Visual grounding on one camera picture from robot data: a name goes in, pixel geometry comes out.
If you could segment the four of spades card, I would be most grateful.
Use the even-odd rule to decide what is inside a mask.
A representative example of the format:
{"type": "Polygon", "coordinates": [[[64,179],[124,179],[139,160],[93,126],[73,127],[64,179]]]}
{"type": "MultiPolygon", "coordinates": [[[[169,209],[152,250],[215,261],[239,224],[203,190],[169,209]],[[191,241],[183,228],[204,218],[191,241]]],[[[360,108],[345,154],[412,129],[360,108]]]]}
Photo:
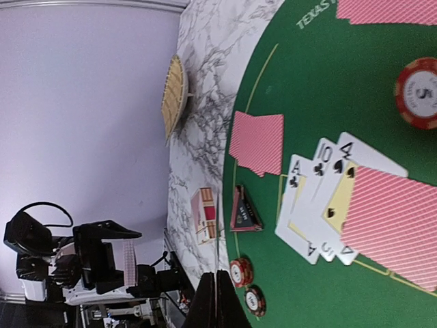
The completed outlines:
{"type": "Polygon", "coordinates": [[[341,242],[341,230],[352,197],[355,169],[359,165],[401,177],[408,175],[407,169],[352,134],[340,134],[333,163],[326,171],[320,192],[324,205],[321,218],[333,229],[322,242],[322,250],[332,248],[344,265],[352,264],[358,255],[357,251],[341,242]]]}

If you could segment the red chips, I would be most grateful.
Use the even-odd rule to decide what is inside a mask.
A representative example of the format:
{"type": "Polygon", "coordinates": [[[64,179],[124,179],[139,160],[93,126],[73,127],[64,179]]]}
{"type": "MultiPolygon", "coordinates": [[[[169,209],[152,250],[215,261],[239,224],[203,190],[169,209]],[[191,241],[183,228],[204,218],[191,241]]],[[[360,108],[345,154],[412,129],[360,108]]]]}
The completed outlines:
{"type": "Polygon", "coordinates": [[[418,58],[405,66],[396,80],[394,97],[409,125],[436,129],[436,58],[418,58]]]}
{"type": "Polygon", "coordinates": [[[236,288],[248,286],[253,282],[253,267],[247,258],[241,257],[232,260],[229,268],[231,280],[236,288]]]}

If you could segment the black chips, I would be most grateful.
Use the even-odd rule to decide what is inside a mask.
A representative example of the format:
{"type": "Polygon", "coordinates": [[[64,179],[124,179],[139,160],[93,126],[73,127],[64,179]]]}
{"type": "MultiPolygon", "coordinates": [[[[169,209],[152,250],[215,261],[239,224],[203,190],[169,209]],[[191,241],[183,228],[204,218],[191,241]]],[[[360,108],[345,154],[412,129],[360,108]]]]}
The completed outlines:
{"type": "Polygon", "coordinates": [[[250,285],[245,290],[244,302],[248,311],[256,317],[262,317],[266,314],[266,299],[258,286],[250,285]]]}

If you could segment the ten of clubs card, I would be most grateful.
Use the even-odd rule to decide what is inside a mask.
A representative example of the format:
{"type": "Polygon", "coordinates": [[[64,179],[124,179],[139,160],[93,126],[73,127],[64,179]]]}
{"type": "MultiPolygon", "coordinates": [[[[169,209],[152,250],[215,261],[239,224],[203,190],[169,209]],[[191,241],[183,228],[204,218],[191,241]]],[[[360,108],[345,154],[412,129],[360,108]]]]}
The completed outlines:
{"type": "Polygon", "coordinates": [[[326,180],[330,164],[333,163],[336,143],[323,137],[319,140],[310,173],[299,199],[297,224],[302,229],[308,241],[313,243],[319,254],[326,237],[330,236],[328,224],[320,218],[320,205],[317,197],[323,182],[326,180]]]}

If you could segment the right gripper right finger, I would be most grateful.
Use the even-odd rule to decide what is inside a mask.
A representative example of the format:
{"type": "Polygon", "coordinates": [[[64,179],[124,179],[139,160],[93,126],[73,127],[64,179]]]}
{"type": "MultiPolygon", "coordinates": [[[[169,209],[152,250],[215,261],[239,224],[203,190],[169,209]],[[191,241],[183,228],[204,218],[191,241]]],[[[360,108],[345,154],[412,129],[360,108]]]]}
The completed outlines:
{"type": "Polygon", "coordinates": [[[216,272],[216,327],[251,328],[227,271],[216,272]]]}

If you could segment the red playing card deck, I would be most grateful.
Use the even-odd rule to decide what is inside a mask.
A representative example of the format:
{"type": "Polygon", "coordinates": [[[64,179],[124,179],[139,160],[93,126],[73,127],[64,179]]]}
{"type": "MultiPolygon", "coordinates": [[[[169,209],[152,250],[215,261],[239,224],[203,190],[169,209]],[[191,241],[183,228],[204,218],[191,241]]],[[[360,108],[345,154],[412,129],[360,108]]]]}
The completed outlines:
{"type": "Polygon", "coordinates": [[[137,286],[137,260],[135,245],[132,240],[123,241],[124,252],[124,285],[125,287],[137,286]]]}

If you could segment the card dealt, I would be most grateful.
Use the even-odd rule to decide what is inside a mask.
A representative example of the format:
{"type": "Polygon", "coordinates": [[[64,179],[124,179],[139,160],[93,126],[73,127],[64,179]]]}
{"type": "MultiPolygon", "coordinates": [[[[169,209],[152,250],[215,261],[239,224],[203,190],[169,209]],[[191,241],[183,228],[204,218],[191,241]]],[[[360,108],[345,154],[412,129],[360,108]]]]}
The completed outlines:
{"type": "Polygon", "coordinates": [[[436,25],[436,1],[338,1],[337,18],[351,25],[436,25]]]}
{"type": "Polygon", "coordinates": [[[283,159],[284,116],[253,116],[241,111],[234,114],[229,154],[241,167],[262,177],[279,175],[283,159]]]}

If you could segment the ace of clubs card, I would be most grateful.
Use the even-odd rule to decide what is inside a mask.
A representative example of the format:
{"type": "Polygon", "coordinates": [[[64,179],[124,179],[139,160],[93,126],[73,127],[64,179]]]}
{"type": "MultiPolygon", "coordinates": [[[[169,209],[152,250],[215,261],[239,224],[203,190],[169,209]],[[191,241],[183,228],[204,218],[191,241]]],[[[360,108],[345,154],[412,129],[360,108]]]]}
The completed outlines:
{"type": "Polygon", "coordinates": [[[296,209],[302,191],[310,173],[312,160],[298,154],[293,154],[285,182],[281,208],[275,228],[275,234],[291,247],[297,254],[302,256],[309,264],[316,264],[320,256],[316,247],[308,241],[304,232],[297,224],[296,209]]]}

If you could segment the triangular all-in dealer button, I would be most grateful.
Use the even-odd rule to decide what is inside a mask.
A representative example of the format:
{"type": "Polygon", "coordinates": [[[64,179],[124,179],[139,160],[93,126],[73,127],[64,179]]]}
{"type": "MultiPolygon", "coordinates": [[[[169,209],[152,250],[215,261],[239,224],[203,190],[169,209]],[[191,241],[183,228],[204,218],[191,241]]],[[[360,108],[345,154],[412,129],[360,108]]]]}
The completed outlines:
{"type": "Polygon", "coordinates": [[[243,185],[236,185],[231,211],[230,231],[258,232],[263,229],[264,225],[257,214],[249,193],[243,185]]]}

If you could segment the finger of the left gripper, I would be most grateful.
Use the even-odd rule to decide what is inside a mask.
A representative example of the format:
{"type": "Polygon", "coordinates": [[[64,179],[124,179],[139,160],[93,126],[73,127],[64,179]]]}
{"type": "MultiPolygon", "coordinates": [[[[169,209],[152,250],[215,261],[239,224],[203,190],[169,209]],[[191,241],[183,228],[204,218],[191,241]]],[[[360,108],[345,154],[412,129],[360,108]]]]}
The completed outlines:
{"type": "Polygon", "coordinates": [[[142,233],[129,230],[114,221],[98,221],[85,223],[73,227],[75,238],[92,239],[136,239],[141,238],[142,233]]]}

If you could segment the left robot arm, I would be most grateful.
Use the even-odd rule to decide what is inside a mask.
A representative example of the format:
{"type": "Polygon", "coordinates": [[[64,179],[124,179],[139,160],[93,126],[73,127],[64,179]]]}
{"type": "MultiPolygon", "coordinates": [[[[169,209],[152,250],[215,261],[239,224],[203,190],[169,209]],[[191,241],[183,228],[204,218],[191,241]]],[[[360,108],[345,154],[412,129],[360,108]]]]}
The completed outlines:
{"type": "Polygon", "coordinates": [[[3,242],[17,254],[16,275],[26,300],[64,303],[108,314],[110,305],[134,303],[139,314],[163,290],[154,265],[138,264],[133,241],[142,236],[113,220],[75,225],[72,215],[52,202],[33,202],[7,222],[3,242]],[[68,219],[70,236],[55,236],[29,210],[48,206],[68,219]]]}

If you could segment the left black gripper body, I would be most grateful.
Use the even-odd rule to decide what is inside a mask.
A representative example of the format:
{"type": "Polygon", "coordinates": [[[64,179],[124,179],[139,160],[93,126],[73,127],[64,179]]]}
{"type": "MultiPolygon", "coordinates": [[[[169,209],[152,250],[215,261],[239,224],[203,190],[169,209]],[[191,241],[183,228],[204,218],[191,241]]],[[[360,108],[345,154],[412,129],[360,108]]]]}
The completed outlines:
{"type": "MultiPolygon", "coordinates": [[[[103,295],[124,286],[124,272],[115,268],[113,248],[96,238],[74,237],[76,254],[82,268],[83,286],[103,295]]],[[[146,264],[135,267],[136,285],[126,292],[134,297],[157,297],[160,294],[155,269],[146,264]]]]}

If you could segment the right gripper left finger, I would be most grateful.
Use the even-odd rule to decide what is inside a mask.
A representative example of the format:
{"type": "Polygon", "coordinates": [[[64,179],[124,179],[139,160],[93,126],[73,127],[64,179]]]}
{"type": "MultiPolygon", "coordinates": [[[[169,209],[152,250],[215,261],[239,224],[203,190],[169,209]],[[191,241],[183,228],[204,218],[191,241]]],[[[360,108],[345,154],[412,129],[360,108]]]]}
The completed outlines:
{"type": "Polygon", "coordinates": [[[183,328],[216,327],[216,284],[213,273],[204,273],[186,315],[183,328]]]}

